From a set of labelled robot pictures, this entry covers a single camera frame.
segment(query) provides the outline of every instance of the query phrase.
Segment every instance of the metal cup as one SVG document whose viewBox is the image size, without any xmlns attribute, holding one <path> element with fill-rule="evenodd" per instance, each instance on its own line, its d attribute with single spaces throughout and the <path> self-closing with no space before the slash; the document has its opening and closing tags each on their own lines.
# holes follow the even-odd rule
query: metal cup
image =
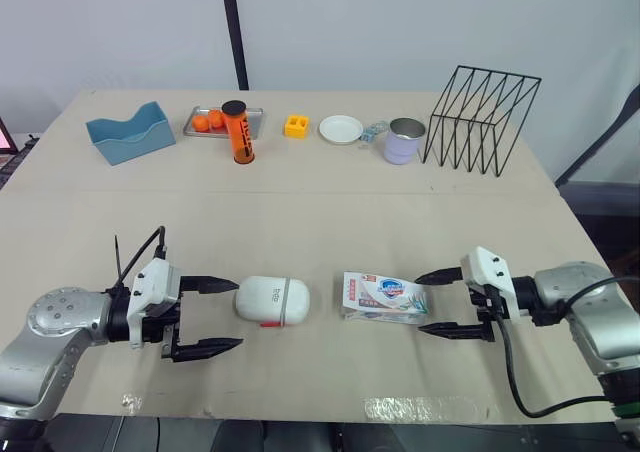
<svg viewBox="0 0 640 452">
<path fill-rule="evenodd" d="M 387 133 L 384 158 L 396 165 L 410 162 L 418 151 L 418 142 L 426 132 L 424 124 L 403 117 L 392 120 L 389 127 L 391 131 Z"/>
</svg>

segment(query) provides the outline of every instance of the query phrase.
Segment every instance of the beige tabletop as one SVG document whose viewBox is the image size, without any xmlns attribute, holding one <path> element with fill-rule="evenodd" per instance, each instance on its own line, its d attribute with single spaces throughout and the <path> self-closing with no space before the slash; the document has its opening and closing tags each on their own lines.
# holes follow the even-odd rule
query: beige tabletop
<svg viewBox="0 0 640 452">
<path fill-rule="evenodd" d="M 238 98 L 262 107 L 256 160 L 236 165 L 225 140 L 184 137 L 195 105 Z M 84 122 L 127 119 L 157 100 L 172 147 L 114 167 Z M 233 293 L 187 295 L 182 338 L 245 341 L 211 360 L 174 364 L 157 345 L 88 350 L 60 411 L 271 420 L 525 423 L 506 381 L 502 345 L 447 341 L 399 324 L 345 321 L 342 273 L 412 280 L 459 263 L 476 245 L 514 275 L 602 259 L 520 141 L 502 177 L 384 161 L 377 143 L 334 146 L 319 121 L 428 117 L 437 95 L 374 92 L 87 91 L 54 122 L 0 192 L 0 347 L 27 308 L 63 285 L 100 291 L 115 280 L 113 234 L 126 260 L 158 225 L 167 259 L 185 274 L 240 281 L 291 276 L 310 288 L 307 320 L 264 329 L 235 315 Z M 282 135 L 289 114 L 311 117 L 304 140 Z M 475 323 L 461 283 L 430 291 L 429 321 Z M 532 409 L 600 394 L 565 324 L 512 327 L 516 372 Z M 539 422 L 612 420 L 607 404 Z"/>
</svg>

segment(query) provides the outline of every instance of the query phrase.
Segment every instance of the orange fruit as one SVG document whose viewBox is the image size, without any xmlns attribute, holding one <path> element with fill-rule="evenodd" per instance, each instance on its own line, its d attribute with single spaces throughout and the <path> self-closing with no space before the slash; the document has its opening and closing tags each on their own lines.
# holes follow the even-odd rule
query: orange fruit
<svg viewBox="0 0 640 452">
<path fill-rule="evenodd" d="M 222 112 L 220 112 L 219 110 L 210 110 L 209 125 L 212 129 L 219 129 L 220 127 L 224 127 L 224 118 L 222 117 Z"/>
<path fill-rule="evenodd" d="M 209 132 L 209 121 L 204 115 L 196 115 L 191 121 L 191 125 L 196 132 Z"/>
</svg>

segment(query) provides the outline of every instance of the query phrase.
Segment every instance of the plastic bottle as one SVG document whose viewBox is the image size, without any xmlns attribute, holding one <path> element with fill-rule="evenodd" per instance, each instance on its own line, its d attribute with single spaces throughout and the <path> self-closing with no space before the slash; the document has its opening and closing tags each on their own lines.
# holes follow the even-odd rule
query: plastic bottle
<svg viewBox="0 0 640 452">
<path fill-rule="evenodd" d="M 239 164 L 248 164 L 255 159 L 246 110 L 246 104 L 240 100 L 230 100 L 222 104 L 222 113 L 231 141 L 233 160 Z"/>
</svg>

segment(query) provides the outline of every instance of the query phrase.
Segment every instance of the blue cardboard holder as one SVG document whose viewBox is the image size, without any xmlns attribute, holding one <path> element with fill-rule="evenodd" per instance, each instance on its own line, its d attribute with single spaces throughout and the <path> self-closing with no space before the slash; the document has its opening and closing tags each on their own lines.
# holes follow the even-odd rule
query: blue cardboard holder
<svg viewBox="0 0 640 452">
<path fill-rule="evenodd" d="M 167 116 L 157 102 L 144 104 L 125 122 L 92 120 L 87 122 L 87 130 L 93 145 L 111 165 L 176 143 Z"/>
</svg>

